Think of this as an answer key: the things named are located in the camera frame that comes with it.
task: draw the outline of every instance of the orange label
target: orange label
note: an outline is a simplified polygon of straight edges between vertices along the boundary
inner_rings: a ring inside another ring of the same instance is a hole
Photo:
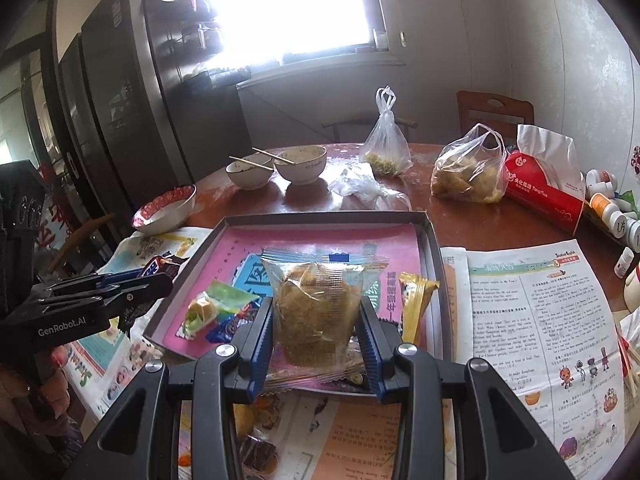
[[[589,206],[591,206],[591,209],[593,209],[600,218],[602,218],[604,208],[606,208],[606,206],[610,203],[611,200],[609,200],[602,193],[596,193],[591,197],[591,200],[589,200]]]

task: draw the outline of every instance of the chopstick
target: chopstick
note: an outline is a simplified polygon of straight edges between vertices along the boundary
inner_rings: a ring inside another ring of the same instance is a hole
[[[273,158],[277,158],[278,160],[281,160],[282,162],[286,162],[287,164],[295,164],[295,162],[293,162],[292,160],[289,160],[288,158],[284,158],[283,156],[279,156],[279,155],[274,155],[273,153],[269,153],[269,152],[265,152],[263,150],[260,150],[258,148],[251,148],[252,150],[254,150],[254,152],[258,152],[261,153],[263,155],[269,155],[272,156]]]
[[[263,166],[261,164],[258,164],[257,162],[253,162],[252,160],[246,160],[245,158],[237,158],[236,156],[231,156],[231,155],[229,155],[229,158],[232,158],[233,160],[239,160],[240,162],[246,162],[250,166],[255,166],[256,168],[262,168],[263,170],[273,171],[273,168],[269,168],[268,166]]]

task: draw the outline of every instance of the bowl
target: bowl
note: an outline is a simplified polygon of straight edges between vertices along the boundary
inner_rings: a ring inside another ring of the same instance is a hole
[[[258,164],[267,166],[268,168],[273,168],[273,158],[269,155],[252,153],[251,155],[244,156],[243,158],[252,162],[257,162]],[[246,162],[236,160],[226,167],[226,174],[239,188],[252,190],[264,186],[271,178],[273,171],[256,168]]]
[[[195,203],[196,187],[193,184],[177,187],[138,209],[131,225],[147,236],[173,231],[186,222]]]
[[[318,180],[326,166],[326,148],[324,146],[295,146],[280,154],[294,164],[274,160],[278,173],[292,184],[311,184]]]

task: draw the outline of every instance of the crumpled white plastic bag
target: crumpled white plastic bag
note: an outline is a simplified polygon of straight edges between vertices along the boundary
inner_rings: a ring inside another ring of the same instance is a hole
[[[329,184],[329,190],[340,196],[354,195],[368,209],[411,211],[408,196],[377,182],[368,162],[345,168],[338,179]]]

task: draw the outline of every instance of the wooden table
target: wooden table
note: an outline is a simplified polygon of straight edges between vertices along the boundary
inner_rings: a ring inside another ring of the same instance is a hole
[[[358,147],[358,144],[327,144],[326,169],[318,181],[308,186],[290,186],[275,173],[265,187],[245,191],[229,180],[224,168],[218,170],[197,184],[196,209],[188,225],[212,228],[229,215],[353,209],[353,201],[331,193],[327,186],[348,164],[357,162]],[[411,144],[410,148],[413,167],[402,179],[384,182],[408,195],[414,210],[428,213],[442,247],[493,251],[572,238],[508,198],[497,204],[482,205],[431,196],[431,171],[442,147]],[[587,222],[580,223],[576,238],[604,289],[611,310],[626,310],[622,296],[624,282],[613,273],[622,252],[620,247]]]

